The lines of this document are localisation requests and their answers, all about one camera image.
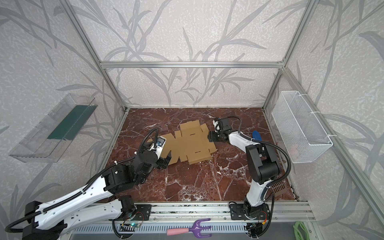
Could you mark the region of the brown cardboard box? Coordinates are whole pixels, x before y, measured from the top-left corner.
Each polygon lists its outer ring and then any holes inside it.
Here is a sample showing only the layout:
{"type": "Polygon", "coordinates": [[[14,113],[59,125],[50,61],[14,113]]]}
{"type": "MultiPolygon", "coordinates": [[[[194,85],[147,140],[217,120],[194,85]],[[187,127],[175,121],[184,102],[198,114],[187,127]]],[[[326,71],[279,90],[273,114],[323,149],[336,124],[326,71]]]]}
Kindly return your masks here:
{"type": "Polygon", "coordinates": [[[180,124],[180,129],[174,134],[160,136],[166,139],[161,157],[166,157],[168,152],[172,151],[169,165],[178,161],[192,165],[211,160],[217,148],[214,143],[209,142],[208,134],[208,126],[201,125],[198,120],[180,124]]]}

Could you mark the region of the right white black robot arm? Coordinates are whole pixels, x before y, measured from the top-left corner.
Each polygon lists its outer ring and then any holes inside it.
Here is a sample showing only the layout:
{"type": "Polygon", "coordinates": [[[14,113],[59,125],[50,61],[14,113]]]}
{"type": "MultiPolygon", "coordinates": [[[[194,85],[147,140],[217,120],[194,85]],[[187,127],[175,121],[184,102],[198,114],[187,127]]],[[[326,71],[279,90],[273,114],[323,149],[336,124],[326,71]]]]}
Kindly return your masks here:
{"type": "Polygon", "coordinates": [[[241,127],[233,129],[229,119],[240,120],[237,116],[215,118],[214,130],[209,132],[208,139],[212,143],[229,143],[246,153],[252,183],[245,197],[244,211],[250,217],[265,205],[267,191],[272,185],[288,177],[292,160],[281,147],[246,136],[241,127]]]}

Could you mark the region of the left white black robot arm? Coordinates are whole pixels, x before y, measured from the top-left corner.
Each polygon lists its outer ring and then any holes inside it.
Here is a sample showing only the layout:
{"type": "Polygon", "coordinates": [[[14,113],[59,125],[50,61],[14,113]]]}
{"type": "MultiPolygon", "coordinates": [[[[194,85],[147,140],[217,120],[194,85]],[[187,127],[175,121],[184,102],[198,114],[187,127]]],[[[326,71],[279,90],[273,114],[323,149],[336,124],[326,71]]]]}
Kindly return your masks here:
{"type": "Polygon", "coordinates": [[[143,184],[153,169],[167,168],[172,152],[162,157],[166,137],[154,128],[141,142],[136,154],[101,170],[85,186],[56,200],[26,205],[25,216],[5,227],[6,233],[21,233],[24,240],[57,240],[70,230],[102,220],[128,220],[138,212],[131,196],[106,204],[95,203],[143,184]]]}

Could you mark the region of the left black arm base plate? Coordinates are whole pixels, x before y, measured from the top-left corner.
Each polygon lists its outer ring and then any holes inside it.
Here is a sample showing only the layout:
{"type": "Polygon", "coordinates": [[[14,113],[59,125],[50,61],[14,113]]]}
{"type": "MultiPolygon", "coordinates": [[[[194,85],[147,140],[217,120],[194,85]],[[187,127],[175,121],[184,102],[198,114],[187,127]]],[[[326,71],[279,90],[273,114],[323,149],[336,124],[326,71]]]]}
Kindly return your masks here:
{"type": "Polygon", "coordinates": [[[148,221],[150,219],[152,205],[139,204],[136,205],[136,209],[122,213],[118,218],[119,221],[148,221]]]}

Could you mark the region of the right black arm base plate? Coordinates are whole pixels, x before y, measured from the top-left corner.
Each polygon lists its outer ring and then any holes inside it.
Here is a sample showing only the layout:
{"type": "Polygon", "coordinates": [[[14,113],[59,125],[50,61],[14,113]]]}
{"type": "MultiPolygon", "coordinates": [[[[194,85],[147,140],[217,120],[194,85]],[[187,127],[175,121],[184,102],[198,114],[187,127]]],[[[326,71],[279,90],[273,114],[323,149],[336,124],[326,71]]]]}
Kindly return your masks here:
{"type": "Polygon", "coordinates": [[[269,205],[266,203],[252,207],[248,202],[229,202],[229,209],[232,220],[257,220],[266,222],[270,218],[269,205]]]}

